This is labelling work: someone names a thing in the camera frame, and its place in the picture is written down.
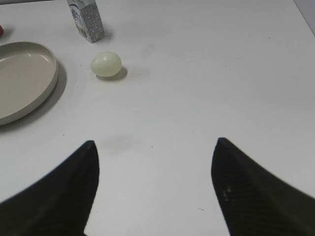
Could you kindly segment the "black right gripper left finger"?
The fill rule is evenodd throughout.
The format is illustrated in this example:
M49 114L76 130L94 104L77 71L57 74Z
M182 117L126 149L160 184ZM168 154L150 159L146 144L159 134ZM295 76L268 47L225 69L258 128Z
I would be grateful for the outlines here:
M99 183L94 141L36 183L1 202L2 236L83 236Z

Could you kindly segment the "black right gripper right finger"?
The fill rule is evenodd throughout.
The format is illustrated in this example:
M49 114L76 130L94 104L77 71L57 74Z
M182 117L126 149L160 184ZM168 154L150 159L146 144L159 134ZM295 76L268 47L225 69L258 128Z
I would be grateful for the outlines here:
M218 138L211 179L231 236L313 236L315 200Z

